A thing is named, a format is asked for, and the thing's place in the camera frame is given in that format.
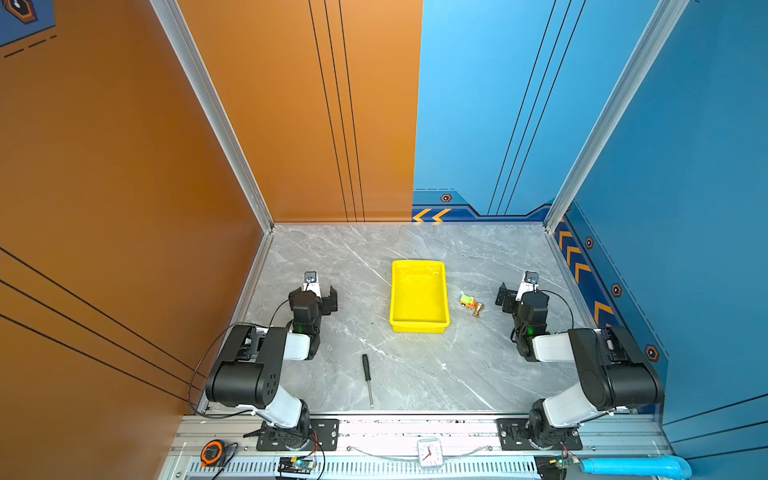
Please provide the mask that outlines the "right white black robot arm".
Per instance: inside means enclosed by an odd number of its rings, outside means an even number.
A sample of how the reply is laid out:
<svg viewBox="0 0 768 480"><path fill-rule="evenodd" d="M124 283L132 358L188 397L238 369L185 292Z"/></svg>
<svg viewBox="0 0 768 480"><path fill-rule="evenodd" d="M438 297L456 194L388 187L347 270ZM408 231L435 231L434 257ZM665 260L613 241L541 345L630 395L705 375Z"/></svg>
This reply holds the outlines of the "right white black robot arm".
<svg viewBox="0 0 768 480"><path fill-rule="evenodd" d="M517 290L501 285L496 304L512 315L510 339L524 360L571 363L578 376L573 386L535 401L527 418L499 420L504 450L578 448L581 425L621 408L662 402L662 380L627 329L571 328L550 333L549 295L530 282Z"/></svg>

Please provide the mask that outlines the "black handled screwdriver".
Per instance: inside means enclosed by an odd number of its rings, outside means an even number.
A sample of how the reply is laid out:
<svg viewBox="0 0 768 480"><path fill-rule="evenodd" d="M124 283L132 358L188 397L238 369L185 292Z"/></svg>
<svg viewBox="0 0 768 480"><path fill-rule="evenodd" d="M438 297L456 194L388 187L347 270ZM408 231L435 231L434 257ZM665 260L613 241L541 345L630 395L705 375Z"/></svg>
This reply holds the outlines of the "black handled screwdriver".
<svg viewBox="0 0 768 480"><path fill-rule="evenodd" d="M368 399L369 399L369 405L371 408L374 407L374 399L373 399L373 392L372 392L372 375L371 375L371 369L370 369L370 362L369 357L367 354L361 355L361 361L362 361L362 367L363 367L363 373L364 373L364 379L366 383L366 388L368 392Z"/></svg>

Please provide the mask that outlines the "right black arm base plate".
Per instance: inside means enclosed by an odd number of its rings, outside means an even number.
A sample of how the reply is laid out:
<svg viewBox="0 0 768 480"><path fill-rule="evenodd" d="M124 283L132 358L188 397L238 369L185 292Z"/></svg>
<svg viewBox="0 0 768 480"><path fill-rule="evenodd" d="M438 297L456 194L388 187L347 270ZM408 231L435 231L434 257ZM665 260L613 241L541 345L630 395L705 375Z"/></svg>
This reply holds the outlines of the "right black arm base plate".
<svg viewBox="0 0 768 480"><path fill-rule="evenodd" d="M546 421L534 424L530 419L512 417L497 419L495 423L503 451L583 449L575 428L555 428Z"/></svg>

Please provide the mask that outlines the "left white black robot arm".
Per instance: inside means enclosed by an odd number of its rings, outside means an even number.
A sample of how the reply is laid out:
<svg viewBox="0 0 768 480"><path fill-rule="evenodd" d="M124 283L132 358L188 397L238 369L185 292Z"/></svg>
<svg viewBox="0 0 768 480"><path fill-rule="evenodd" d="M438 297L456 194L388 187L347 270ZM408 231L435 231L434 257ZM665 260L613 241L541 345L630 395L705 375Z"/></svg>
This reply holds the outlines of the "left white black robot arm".
<svg viewBox="0 0 768 480"><path fill-rule="evenodd" d="M310 287L288 296L293 320L283 327L237 324L231 328L205 386L206 398L240 415L258 416L254 435L299 450L314 441L307 403L280 385L283 363L313 359L320 347L322 318L338 310L335 288L320 296Z"/></svg>

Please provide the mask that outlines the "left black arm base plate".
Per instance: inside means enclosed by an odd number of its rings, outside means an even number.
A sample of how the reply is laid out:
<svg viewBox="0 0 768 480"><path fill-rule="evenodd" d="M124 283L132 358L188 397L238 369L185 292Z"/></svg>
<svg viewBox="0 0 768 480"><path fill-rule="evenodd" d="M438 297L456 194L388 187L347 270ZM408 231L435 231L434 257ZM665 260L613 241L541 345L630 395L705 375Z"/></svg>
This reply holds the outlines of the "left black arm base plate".
<svg viewBox="0 0 768 480"><path fill-rule="evenodd" d="M325 452L337 450L340 420L311 417L292 429L269 426L263 422L257 435L259 452L309 452L313 448Z"/></svg>

